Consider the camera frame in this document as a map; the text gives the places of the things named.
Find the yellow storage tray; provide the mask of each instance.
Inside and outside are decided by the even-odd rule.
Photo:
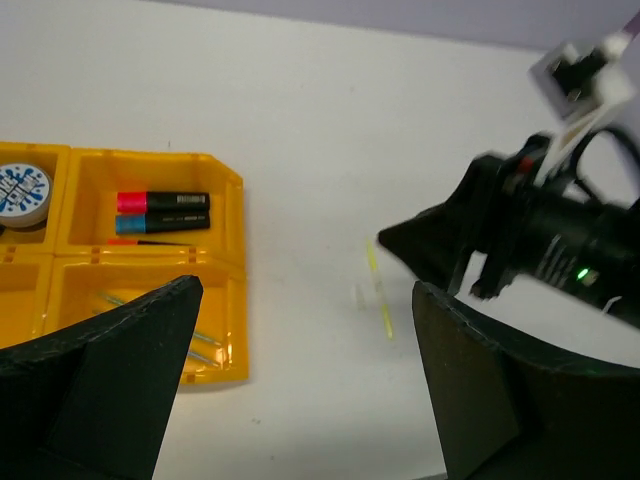
[[[42,335],[52,262],[48,255],[0,257],[0,348]]]
[[[53,254],[67,181],[69,152],[70,148],[63,145],[0,142],[0,165],[29,163],[43,169],[53,181],[47,226],[32,232],[5,230],[0,235],[0,254]]]
[[[182,383],[244,380],[249,374],[244,272],[212,258],[58,258],[44,333],[55,332],[115,308],[110,299],[131,301],[181,275],[196,275],[204,287],[190,350],[217,365],[187,358]]]
[[[108,245],[116,195],[135,191],[208,192],[211,228],[145,235],[186,246]],[[73,149],[58,255],[209,255],[244,265],[242,178],[211,155]]]
[[[242,178],[211,155],[0,143],[0,165],[30,163],[53,180],[47,225],[0,234],[0,348],[114,308],[181,275],[204,287],[182,383],[249,375]],[[116,195],[193,191],[211,196],[211,228],[129,237],[184,245],[108,245]]]

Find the blue marker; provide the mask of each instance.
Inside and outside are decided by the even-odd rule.
[[[147,213],[118,215],[116,234],[161,233],[211,228],[209,212]]]

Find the red marker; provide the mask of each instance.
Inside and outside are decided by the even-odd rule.
[[[118,212],[204,212],[211,208],[208,193],[204,192],[120,192]]]

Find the marker cap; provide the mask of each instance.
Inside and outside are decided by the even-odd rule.
[[[147,192],[118,193],[118,212],[147,213]]]
[[[118,215],[116,217],[116,235],[127,233],[146,233],[144,215]]]

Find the green led light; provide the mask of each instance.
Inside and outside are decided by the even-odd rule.
[[[589,269],[588,268],[583,268],[582,270],[580,270],[578,272],[578,280],[582,280],[584,277],[587,276],[588,273],[589,273]]]

